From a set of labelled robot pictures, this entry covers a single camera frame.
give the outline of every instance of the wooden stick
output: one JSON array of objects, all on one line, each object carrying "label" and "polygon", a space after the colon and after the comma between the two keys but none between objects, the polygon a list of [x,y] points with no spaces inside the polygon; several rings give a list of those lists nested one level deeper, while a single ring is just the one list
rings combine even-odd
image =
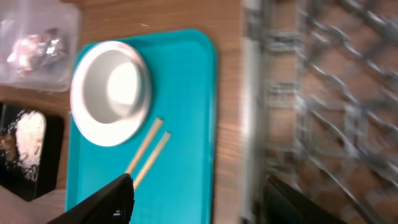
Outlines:
[{"label": "wooden stick", "polygon": [[139,149],[136,152],[136,155],[132,158],[132,160],[129,164],[129,167],[126,170],[126,173],[131,174],[131,172],[134,170],[138,161],[141,159],[145,150],[148,148],[149,143],[153,140],[153,138],[155,137],[156,133],[158,132],[158,130],[160,129],[162,124],[163,124],[163,121],[159,118],[156,118],[154,124],[152,125],[152,127],[149,130],[149,133],[147,134],[144,141],[139,146]]},{"label": "wooden stick", "polygon": [[134,189],[137,189],[138,185],[141,183],[141,181],[147,174],[148,170],[152,167],[152,165],[154,164],[154,162],[157,159],[157,156],[163,150],[164,146],[166,145],[166,143],[170,137],[171,137],[170,133],[165,133],[163,135],[162,139],[159,141],[159,143],[157,143],[154,151],[150,154],[147,162],[144,164],[144,167],[141,169],[137,178],[134,180]]}]

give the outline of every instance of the black object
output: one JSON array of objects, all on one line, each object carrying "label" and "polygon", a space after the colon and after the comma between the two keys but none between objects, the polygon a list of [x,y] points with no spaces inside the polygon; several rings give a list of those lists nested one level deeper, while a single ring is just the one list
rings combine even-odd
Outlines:
[{"label": "black object", "polygon": [[[31,112],[41,113],[8,103],[0,104],[0,111],[0,136],[8,135],[15,142],[16,128],[13,126],[21,116]],[[0,144],[0,184],[28,202],[52,191],[57,184],[64,120],[59,116],[41,114],[45,119],[45,131],[39,165],[33,166],[30,170],[34,170],[31,172],[35,175],[34,178],[26,177],[27,171],[18,165],[18,157],[13,161],[6,158],[4,145]]]},{"label": "black object", "polygon": [[123,174],[49,224],[128,224],[134,208],[134,187]]},{"label": "black object", "polygon": [[277,177],[269,177],[262,211],[270,224],[344,224]]}]

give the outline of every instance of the metal rack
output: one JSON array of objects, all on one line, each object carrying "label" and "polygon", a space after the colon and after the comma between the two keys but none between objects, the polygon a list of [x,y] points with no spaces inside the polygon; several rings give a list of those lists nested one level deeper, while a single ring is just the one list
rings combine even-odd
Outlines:
[{"label": "metal rack", "polygon": [[[398,73],[381,63],[398,45],[398,19],[382,16],[386,0],[291,0],[295,26],[281,30],[276,8],[287,1],[245,2],[242,219],[261,219],[262,180],[274,174],[314,201],[337,186],[349,204],[335,215],[347,222],[355,216],[367,223],[396,222],[375,206],[398,195]],[[336,11],[346,18],[330,24],[325,14]],[[360,29],[375,34],[364,47],[351,38]],[[338,73],[323,66],[332,50],[350,61]],[[274,59],[286,55],[294,58],[293,74],[280,78],[272,74]],[[355,80],[364,76],[374,82],[358,90],[362,83]],[[314,80],[321,83],[319,90],[306,91],[304,85]],[[330,160],[338,161],[338,168],[331,169]],[[345,180],[358,167],[370,170],[380,186],[353,193]],[[323,178],[303,186],[303,169],[315,169]]]}]

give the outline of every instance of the black box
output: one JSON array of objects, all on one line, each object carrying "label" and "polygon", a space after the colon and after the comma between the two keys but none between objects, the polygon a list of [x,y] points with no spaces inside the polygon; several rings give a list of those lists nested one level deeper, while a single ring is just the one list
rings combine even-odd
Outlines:
[{"label": "black box", "polygon": [[[64,120],[59,116],[20,108],[8,103],[2,103],[0,107],[0,184],[30,202],[52,191],[57,184]],[[24,135],[24,133],[29,132],[29,128],[21,128],[22,122],[20,121],[24,120],[26,122],[29,117],[34,117],[36,121],[34,123],[33,119],[33,122],[30,122],[30,129],[32,129],[30,132],[40,133],[36,134],[36,136],[40,136],[39,138],[33,138],[32,135]],[[35,129],[37,121],[43,121],[42,128]],[[29,137],[18,139],[17,134]],[[31,148],[27,143],[31,142],[29,138],[34,139],[36,142],[41,142],[41,144],[33,144],[33,148]],[[35,154],[40,158],[40,162],[34,163],[32,166],[25,166],[23,161],[28,160],[23,158],[27,154],[19,153],[19,144],[24,149],[37,148],[38,150],[36,150],[37,153]]]}]

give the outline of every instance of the brown food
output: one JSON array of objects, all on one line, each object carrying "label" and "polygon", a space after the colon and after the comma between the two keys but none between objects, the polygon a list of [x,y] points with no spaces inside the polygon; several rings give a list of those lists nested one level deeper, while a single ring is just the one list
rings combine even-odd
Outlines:
[{"label": "brown food", "polygon": [[16,146],[16,141],[11,134],[6,134],[5,136],[0,136],[0,149],[6,151],[7,161],[18,160],[18,150]]}]

